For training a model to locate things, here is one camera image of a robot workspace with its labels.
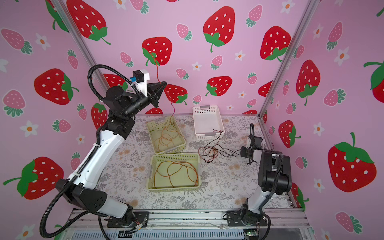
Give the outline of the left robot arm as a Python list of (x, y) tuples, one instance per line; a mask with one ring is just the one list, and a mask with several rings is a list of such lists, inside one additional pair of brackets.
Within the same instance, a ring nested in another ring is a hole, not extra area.
[[(114, 73), (123, 79), (133, 92), (126, 92), (122, 87), (115, 86), (109, 88), (105, 97), (102, 97), (93, 84), (93, 73), (97, 69), (106, 69)], [(129, 234), (146, 226), (145, 220), (138, 221), (132, 206), (109, 197), (107, 193), (97, 190), (96, 186), (113, 153), (131, 133), (136, 123), (136, 114), (148, 105), (159, 106), (159, 100), (167, 82), (149, 83), (149, 78), (149, 73), (144, 70), (134, 71), (133, 76), (127, 78), (106, 65), (94, 65), (89, 69), (87, 74), (89, 87), (97, 98), (108, 106), (108, 119), (97, 129), (96, 142), (81, 165), (67, 179), (60, 179), (56, 184), (59, 192), (48, 205), (40, 222), (39, 231), (42, 238), (49, 239), (61, 234), (74, 222), (88, 214), (96, 215), (99, 222), (101, 218), (109, 217), (118, 225), (129, 227)], [(83, 209), (83, 212), (57, 231), (48, 233), (46, 230), (48, 217), (61, 197)]]

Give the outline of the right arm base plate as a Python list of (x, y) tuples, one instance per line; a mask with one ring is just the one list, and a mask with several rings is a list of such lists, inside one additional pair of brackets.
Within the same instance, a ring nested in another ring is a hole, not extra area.
[(251, 211), (227, 211), (223, 215), (223, 220), (227, 221), (229, 227), (266, 227), (267, 219), (261, 214)]

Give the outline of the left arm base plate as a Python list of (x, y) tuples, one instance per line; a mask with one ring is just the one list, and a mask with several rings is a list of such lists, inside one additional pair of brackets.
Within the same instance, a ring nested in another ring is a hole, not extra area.
[(127, 213), (122, 219), (111, 217), (108, 221), (107, 228), (146, 228), (149, 220), (150, 212), (133, 211)]

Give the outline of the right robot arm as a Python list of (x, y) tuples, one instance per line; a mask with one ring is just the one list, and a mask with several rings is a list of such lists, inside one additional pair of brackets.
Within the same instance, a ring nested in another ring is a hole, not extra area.
[(265, 218), (267, 203), (277, 195), (288, 193), (292, 187), (290, 157), (263, 148), (262, 141), (262, 138), (256, 137), (255, 126), (251, 123), (247, 145), (241, 148), (240, 156), (249, 160), (248, 165), (259, 163), (259, 188), (241, 207), (240, 220), (245, 225)]

